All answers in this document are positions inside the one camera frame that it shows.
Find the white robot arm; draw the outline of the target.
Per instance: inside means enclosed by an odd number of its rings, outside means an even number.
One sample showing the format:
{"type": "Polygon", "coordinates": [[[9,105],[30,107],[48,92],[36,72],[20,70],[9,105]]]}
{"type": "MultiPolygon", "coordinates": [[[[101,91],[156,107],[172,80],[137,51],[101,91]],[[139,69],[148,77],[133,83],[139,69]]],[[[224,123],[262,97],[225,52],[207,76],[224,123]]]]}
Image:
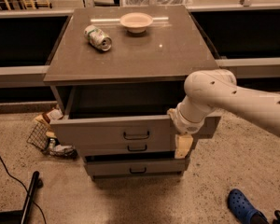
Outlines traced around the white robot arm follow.
{"type": "Polygon", "coordinates": [[[186,94],[177,107],[167,111],[177,134],[175,157],[189,154],[193,135],[205,118],[216,109],[224,109],[280,138],[280,94],[242,88],[235,75],[225,69],[191,73],[184,82],[186,94]]]}

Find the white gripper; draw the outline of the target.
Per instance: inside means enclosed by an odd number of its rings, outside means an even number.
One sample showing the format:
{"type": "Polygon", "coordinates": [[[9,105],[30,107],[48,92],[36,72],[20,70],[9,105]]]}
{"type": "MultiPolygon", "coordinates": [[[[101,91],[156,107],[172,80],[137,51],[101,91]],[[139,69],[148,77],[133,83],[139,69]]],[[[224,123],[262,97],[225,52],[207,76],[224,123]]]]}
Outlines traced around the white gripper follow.
{"type": "Polygon", "coordinates": [[[184,159],[192,146],[193,137],[191,134],[197,133],[204,125],[204,120],[192,122],[185,119],[177,108],[170,108],[167,115],[172,120],[179,133],[175,136],[175,158],[184,159]]]}

